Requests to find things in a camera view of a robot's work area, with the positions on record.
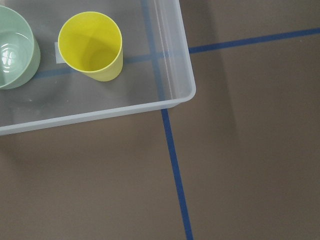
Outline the yellow plastic cup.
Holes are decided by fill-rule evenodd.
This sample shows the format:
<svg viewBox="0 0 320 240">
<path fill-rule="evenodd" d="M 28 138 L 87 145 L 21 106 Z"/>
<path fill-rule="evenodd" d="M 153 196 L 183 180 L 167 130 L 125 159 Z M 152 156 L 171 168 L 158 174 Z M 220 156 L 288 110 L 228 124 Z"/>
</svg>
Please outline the yellow plastic cup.
<svg viewBox="0 0 320 240">
<path fill-rule="evenodd" d="M 103 13 L 86 11 L 69 18 L 60 29 L 57 45 L 69 67 L 96 81 L 112 81 L 123 69 L 121 30 Z"/>
</svg>

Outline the light green ceramic bowl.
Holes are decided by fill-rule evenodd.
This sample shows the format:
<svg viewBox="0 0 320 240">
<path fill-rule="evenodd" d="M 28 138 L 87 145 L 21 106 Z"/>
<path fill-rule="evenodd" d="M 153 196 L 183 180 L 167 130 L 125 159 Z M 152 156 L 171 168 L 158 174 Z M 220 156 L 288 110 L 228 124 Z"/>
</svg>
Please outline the light green ceramic bowl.
<svg viewBox="0 0 320 240">
<path fill-rule="evenodd" d="M 36 74 L 41 52 L 33 31 L 15 10 L 0 7 L 0 89 L 18 88 Z"/>
</svg>

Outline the translucent plastic bin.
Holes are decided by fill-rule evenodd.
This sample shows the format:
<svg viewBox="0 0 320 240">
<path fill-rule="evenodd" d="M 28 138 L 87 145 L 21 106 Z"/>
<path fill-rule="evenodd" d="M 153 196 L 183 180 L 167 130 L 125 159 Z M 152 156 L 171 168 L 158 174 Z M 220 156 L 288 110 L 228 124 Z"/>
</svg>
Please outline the translucent plastic bin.
<svg viewBox="0 0 320 240">
<path fill-rule="evenodd" d="M 3 0 L 1 5 L 27 20 L 41 53 L 28 83 L 0 93 L 1 135 L 167 109 L 196 93 L 177 0 Z M 114 80 L 94 80 L 61 60 L 62 25 L 86 11 L 111 17 L 121 30 L 124 62 Z"/>
</svg>

